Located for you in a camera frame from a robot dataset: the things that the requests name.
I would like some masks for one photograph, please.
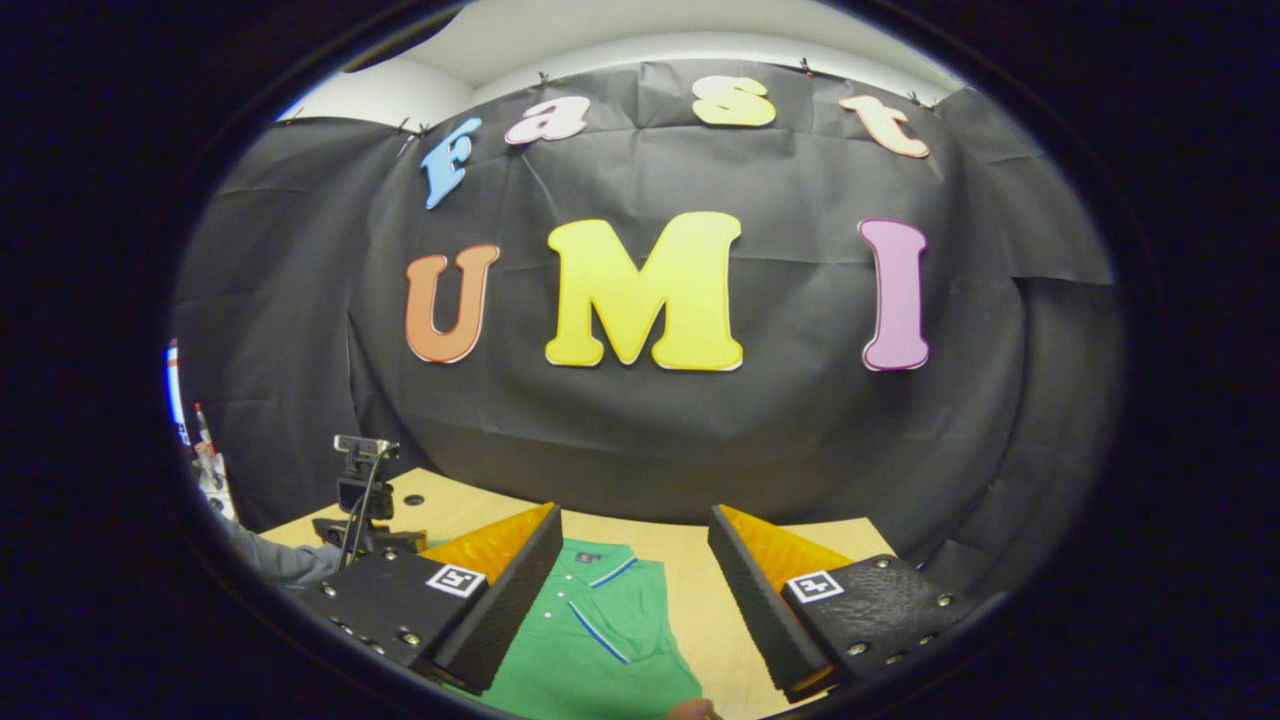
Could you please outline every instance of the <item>purple letter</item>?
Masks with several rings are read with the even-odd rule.
[[[929,359],[920,334],[920,252],[924,233],[895,220],[858,224],[876,255],[876,337],[863,350],[870,370],[914,370]]]

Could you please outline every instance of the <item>green polo shirt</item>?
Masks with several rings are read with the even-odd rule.
[[[667,623],[662,562],[637,560],[625,544],[566,538],[493,687],[476,700],[531,720],[660,720],[701,694]]]

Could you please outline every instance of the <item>white wall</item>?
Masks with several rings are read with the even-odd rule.
[[[470,108],[474,91],[456,77],[402,55],[357,73],[333,76],[280,118],[358,118],[392,127],[408,118],[404,128],[416,131],[419,124],[434,126]]]
[[[929,105],[963,86],[959,79],[950,77],[936,76],[929,82],[883,63],[813,42],[767,35],[681,32],[628,37],[540,60],[477,87],[471,95],[471,106],[538,85],[539,70],[556,78],[643,60],[699,58],[756,60],[796,68],[800,67],[800,58],[806,58],[814,72],[852,78],[902,96],[915,92]]]

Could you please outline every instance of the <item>shirt collar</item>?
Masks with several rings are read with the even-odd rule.
[[[593,562],[579,562],[579,553],[599,555]],[[556,561],[556,573],[572,575],[575,580],[596,589],[623,574],[636,564],[631,547],[604,544],[564,538],[563,550]]]

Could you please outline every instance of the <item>blue letter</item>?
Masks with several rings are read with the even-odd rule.
[[[430,210],[444,200],[454,187],[462,182],[462,176],[467,172],[454,168],[453,163],[461,163],[471,156],[471,138],[468,132],[475,132],[480,127],[480,118],[471,118],[458,126],[458,129],[449,133],[444,142],[436,145],[422,158],[422,168],[426,168],[426,209]]]

